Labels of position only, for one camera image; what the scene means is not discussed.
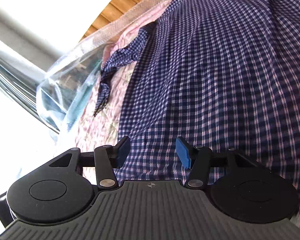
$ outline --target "clear plastic bag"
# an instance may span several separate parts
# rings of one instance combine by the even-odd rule
[[[106,46],[148,10],[165,0],[143,0],[118,20],[94,32],[48,70],[37,88],[40,118],[61,131],[69,131],[82,115],[100,74]]]

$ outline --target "blue plaid fabric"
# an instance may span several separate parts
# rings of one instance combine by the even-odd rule
[[[175,153],[183,136],[242,150],[300,199],[300,0],[173,0],[136,41],[142,49],[109,59],[138,59],[121,112],[131,152],[119,180],[185,182]],[[222,175],[214,169],[210,183]]]
[[[142,49],[148,38],[148,33],[155,26],[149,23],[138,33],[138,36],[125,48],[118,49],[112,57],[110,57],[100,72],[100,85],[98,90],[98,99],[93,116],[95,117],[108,103],[110,95],[110,82],[117,70],[127,64],[138,60]]]

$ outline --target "ribbed black plate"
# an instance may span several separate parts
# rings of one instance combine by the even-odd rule
[[[79,239],[247,239],[300,240],[288,219],[268,224],[237,221],[217,210],[201,190],[177,180],[125,181],[101,192],[80,217],[55,226],[14,222],[1,236],[9,240]]]

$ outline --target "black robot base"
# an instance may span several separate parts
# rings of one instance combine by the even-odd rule
[[[300,240],[290,222],[298,204],[293,185],[235,149],[214,153],[178,137],[176,152],[191,169],[184,185],[119,185],[113,168],[129,152],[127,136],[94,152],[71,148],[17,180],[7,192],[13,222],[0,239]],[[82,167],[96,168],[97,185],[82,177]],[[207,185],[211,167],[226,175]],[[6,211],[0,217],[6,222]]]

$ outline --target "blue gripper pad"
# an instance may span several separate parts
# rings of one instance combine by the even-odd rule
[[[189,156],[189,148],[186,144],[188,143],[182,137],[178,137],[176,139],[176,152],[178,157],[182,163],[182,166],[185,169],[189,169],[191,166],[191,159]]]

